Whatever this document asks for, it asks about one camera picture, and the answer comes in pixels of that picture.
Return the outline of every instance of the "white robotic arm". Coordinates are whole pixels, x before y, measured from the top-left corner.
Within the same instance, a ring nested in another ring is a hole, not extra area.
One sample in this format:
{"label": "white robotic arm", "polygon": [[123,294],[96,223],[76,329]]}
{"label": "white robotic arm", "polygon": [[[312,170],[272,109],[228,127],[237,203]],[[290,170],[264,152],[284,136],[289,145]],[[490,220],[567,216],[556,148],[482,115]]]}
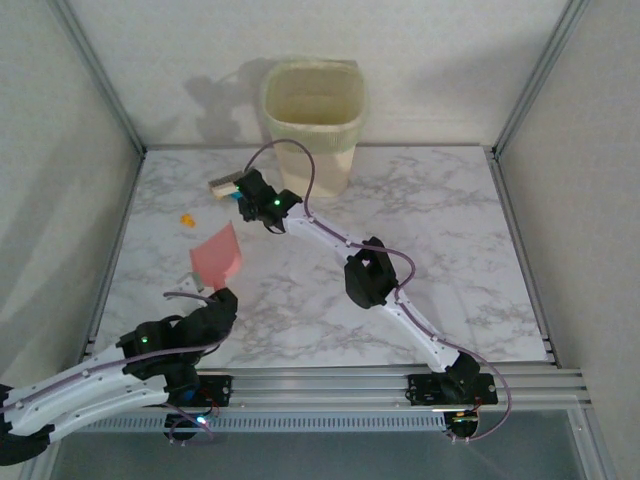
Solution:
{"label": "white robotic arm", "polygon": [[192,301],[196,308],[187,316],[142,323],[40,383],[0,385],[0,465],[39,455],[50,442],[102,418],[192,396],[200,383],[195,364],[229,335],[238,308],[227,288],[202,298],[207,302]]}
{"label": "white robotic arm", "polygon": [[[291,235],[321,244],[333,251],[340,266],[344,267],[349,258],[355,258],[360,252],[361,249],[353,246],[353,244],[360,244],[362,239],[354,238],[352,235],[342,231],[339,227],[332,225],[329,221],[316,215],[315,212],[311,212],[311,214],[312,217],[305,213],[301,203],[295,204],[287,212],[287,216],[282,219],[284,230]],[[322,223],[322,225],[329,227],[333,232],[338,233],[340,237],[347,239],[347,241],[340,241],[335,235],[319,227],[317,224],[318,221]],[[411,321],[405,310],[401,308],[401,304],[411,312],[414,319],[420,322],[426,329],[433,332],[434,336],[429,337],[425,335],[424,332]],[[404,292],[400,291],[396,299],[395,292],[392,291],[386,296],[383,305],[372,308],[383,311],[402,324],[407,332],[423,347],[424,352],[428,354],[427,365],[432,371],[445,372],[447,367],[451,367],[458,359],[459,352],[456,349],[447,347],[436,341],[435,335],[437,335],[438,331],[414,307]]]}

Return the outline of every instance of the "small block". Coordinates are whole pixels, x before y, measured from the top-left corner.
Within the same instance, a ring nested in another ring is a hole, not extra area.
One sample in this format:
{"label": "small block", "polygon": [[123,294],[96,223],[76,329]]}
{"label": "small block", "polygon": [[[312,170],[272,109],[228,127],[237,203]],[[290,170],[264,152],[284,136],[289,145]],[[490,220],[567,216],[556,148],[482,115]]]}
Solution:
{"label": "small block", "polygon": [[195,220],[188,213],[185,213],[180,217],[180,223],[189,228],[194,228],[196,226]]}

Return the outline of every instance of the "white marble surface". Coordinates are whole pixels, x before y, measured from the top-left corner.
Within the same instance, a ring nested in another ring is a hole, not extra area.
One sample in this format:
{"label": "white marble surface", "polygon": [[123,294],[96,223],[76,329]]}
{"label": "white marble surface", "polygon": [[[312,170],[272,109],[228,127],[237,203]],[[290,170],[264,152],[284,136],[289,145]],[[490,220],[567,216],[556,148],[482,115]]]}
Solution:
{"label": "white marble surface", "polygon": [[[233,221],[244,257],[229,282],[239,298],[231,337],[201,366],[284,367],[422,363],[415,341],[392,319],[362,310],[344,292],[330,252],[244,223],[235,202],[215,200],[207,181],[239,170],[253,149],[153,151],[96,342],[97,350],[169,313],[162,292],[190,270],[189,249]],[[257,167],[276,188],[276,160]],[[352,180],[314,210],[363,238],[409,254],[415,305],[447,338],[493,361],[546,358],[520,267],[480,147],[360,147]],[[180,223],[189,213],[190,229]],[[407,265],[394,259],[398,278]]]}

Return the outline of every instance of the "purple cable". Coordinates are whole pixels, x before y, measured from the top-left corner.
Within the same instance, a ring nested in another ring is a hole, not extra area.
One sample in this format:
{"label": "purple cable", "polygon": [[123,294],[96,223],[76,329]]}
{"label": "purple cable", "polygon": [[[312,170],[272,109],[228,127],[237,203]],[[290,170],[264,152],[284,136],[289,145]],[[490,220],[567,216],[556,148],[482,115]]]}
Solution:
{"label": "purple cable", "polygon": [[[277,145],[279,143],[289,143],[289,144],[295,145],[296,147],[298,147],[300,150],[302,150],[307,155],[307,158],[309,159],[309,162],[311,163],[311,177],[309,178],[309,187],[307,187],[307,193],[305,194],[305,196],[303,198],[303,201],[302,201],[302,205],[304,207],[304,213],[307,215],[307,217],[310,218],[310,220],[311,220],[311,222],[313,224],[317,225],[322,230],[324,230],[325,232],[327,232],[329,235],[333,236],[337,240],[341,241],[342,243],[347,243],[347,241],[348,241],[347,238],[343,237],[338,232],[332,230],[328,226],[324,225],[322,222],[318,221],[313,216],[313,214],[312,214],[312,212],[311,212],[311,210],[309,208],[309,197],[311,196],[311,189],[313,188],[313,183],[315,182],[315,179],[316,179],[316,162],[313,159],[313,155],[311,154],[309,149],[307,147],[305,147],[302,143],[298,142],[297,140],[293,140],[293,139],[289,139],[289,138],[280,138],[278,140],[273,140],[271,142],[267,142],[262,147],[260,147],[256,153],[253,154],[253,156],[251,157],[251,159],[247,163],[247,166],[244,168],[244,171],[246,172],[247,170],[249,170],[251,165],[253,165],[253,163],[257,160],[258,156],[260,156],[260,154],[262,152],[264,152],[267,148],[271,148],[274,145]],[[364,245],[364,244],[360,244],[360,243],[351,243],[351,246],[356,247],[356,248],[362,248],[364,250],[371,250],[373,252],[382,252],[382,253],[388,253],[388,254],[391,254],[391,255],[395,255],[397,257],[402,258],[407,263],[409,263],[409,266],[411,267],[411,272],[409,273],[409,275],[407,275],[407,278],[405,278],[396,287],[395,293],[394,293],[394,296],[395,296],[396,300],[400,297],[400,292],[402,291],[402,289],[415,277],[416,264],[413,261],[413,259],[411,259],[411,257],[409,257],[405,253],[402,253],[402,252],[400,252],[398,250],[394,250],[392,248],[376,247],[376,246],[373,246],[373,245]],[[409,320],[411,321],[411,323],[413,323],[422,333],[424,333],[425,335],[427,335],[430,338],[434,338],[441,345],[453,348],[453,349],[458,350],[460,352],[466,353],[467,355],[471,355],[476,360],[478,360],[480,363],[483,363],[484,365],[486,365],[487,368],[489,368],[489,370],[491,370],[491,372],[496,377],[498,377],[498,379],[500,380],[500,383],[502,383],[502,386],[504,387],[505,393],[507,395],[507,409],[506,409],[503,417],[500,419],[500,421],[498,423],[496,423],[493,427],[491,427],[489,430],[487,430],[486,432],[484,432],[484,433],[482,433],[480,435],[477,435],[477,436],[474,436],[474,437],[468,437],[467,440],[470,441],[470,442],[471,441],[475,441],[475,440],[480,440],[480,439],[485,438],[488,435],[492,434],[493,432],[495,432],[498,428],[500,428],[504,424],[504,422],[507,421],[507,419],[509,418],[509,415],[511,415],[512,404],[513,404],[513,398],[511,396],[511,388],[509,387],[509,384],[507,383],[507,380],[504,378],[504,376],[498,371],[498,369],[496,367],[494,367],[488,360],[486,360],[480,354],[478,354],[476,352],[472,352],[471,350],[469,350],[467,348],[464,348],[464,347],[461,347],[461,346],[456,345],[454,343],[451,343],[451,342],[449,342],[449,341],[447,341],[445,339],[439,338],[432,331],[430,331],[427,327],[425,327],[422,323],[420,323],[420,321],[413,316],[413,314],[409,311],[409,309],[404,304],[400,303],[399,305],[400,305],[400,308],[402,308],[404,313],[407,315],[407,317],[409,317]]]}
{"label": "purple cable", "polygon": [[[211,431],[211,429],[209,428],[208,425],[198,422],[198,420],[193,418],[193,416],[189,415],[187,412],[185,412],[180,407],[176,407],[175,405],[171,405],[170,403],[163,403],[162,405],[164,407],[170,408],[171,410],[177,412],[178,415],[180,415],[183,419],[185,419],[185,420],[193,423],[195,426],[201,428],[202,431],[205,432],[209,436],[209,440],[205,440],[204,442],[194,442],[194,441],[190,441],[190,440],[182,440],[181,443],[180,443],[181,446],[190,446],[190,447],[192,447],[192,446],[196,446],[196,445],[211,445],[211,443],[213,443],[213,432]],[[176,440],[173,437],[173,434],[175,433],[177,426],[180,425],[183,421],[184,420],[176,420],[175,422],[173,422],[173,425],[171,425],[171,428],[169,429],[169,440],[171,441],[172,445],[175,444],[175,442],[179,441],[179,440]]]}
{"label": "purple cable", "polygon": [[[204,302],[207,303],[215,303],[215,300],[212,300],[210,298],[207,297],[203,297],[201,295],[195,295],[193,293],[186,293],[186,292],[166,292],[164,293],[165,297],[168,296],[172,296],[172,297],[188,297],[188,298],[195,298],[197,300],[202,300]],[[222,339],[219,342],[215,342],[212,343],[210,345],[203,345],[201,347],[183,347],[183,348],[169,348],[166,350],[158,350],[157,352],[150,352],[150,353],[143,353],[141,355],[136,355],[135,357],[131,357],[131,358],[123,358],[121,360],[115,360],[113,362],[109,362],[109,363],[104,363],[102,365],[98,365],[97,367],[89,367],[86,369],[86,371],[88,373],[96,373],[96,372],[101,372],[103,370],[107,370],[109,368],[112,367],[117,367],[120,365],[127,365],[129,363],[133,363],[133,362],[138,362],[140,360],[147,360],[149,358],[155,358],[155,357],[161,357],[163,355],[177,355],[177,354],[181,354],[181,353],[193,353],[193,352],[199,352],[199,351],[206,351],[206,350],[210,350],[213,348],[217,348],[218,346],[220,346],[220,344],[224,341],[224,339]],[[21,398],[20,402],[25,403],[25,402],[30,402],[32,400],[35,400],[36,398],[39,398],[57,388],[62,387],[63,385],[67,385],[68,383],[71,383],[75,380],[77,380],[78,378],[83,377],[84,371],[83,372],[78,372],[75,373],[73,375],[71,375],[70,377],[65,377],[61,380],[58,380],[55,383],[52,383],[51,385],[43,388],[42,390],[32,393],[31,395],[27,395],[24,398]],[[2,413],[6,413],[9,410],[12,410],[13,408],[15,408],[15,404],[18,402],[14,402],[11,405],[7,405],[4,406],[2,408],[0,408],[0,414]]]}

